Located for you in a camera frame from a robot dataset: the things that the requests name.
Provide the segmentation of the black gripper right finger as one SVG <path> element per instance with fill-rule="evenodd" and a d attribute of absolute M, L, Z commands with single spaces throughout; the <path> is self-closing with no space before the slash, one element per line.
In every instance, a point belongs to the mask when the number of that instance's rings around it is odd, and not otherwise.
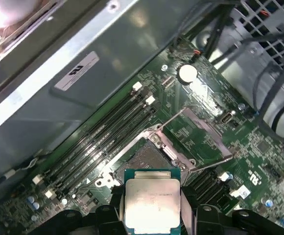
<path fill-rule="evenodd" d="M 284 235 L 284 228 L 251 210 L 227 216 L 215 206 L 200 204 L 191 187 L 181 187 L 181 220 L 189 235 Z"/>

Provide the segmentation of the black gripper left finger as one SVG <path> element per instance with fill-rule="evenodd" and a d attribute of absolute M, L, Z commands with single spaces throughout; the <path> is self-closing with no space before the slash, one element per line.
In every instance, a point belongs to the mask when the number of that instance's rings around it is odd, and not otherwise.
<path fill-rule="evenodd" d="M 119 215 L 124 186 L 111 191 L 110 204 L 101 205 L 83 216 L 77 210 L 64 210 L 30 232 L 31 235 L 124 235 L 125 225 Z"/>

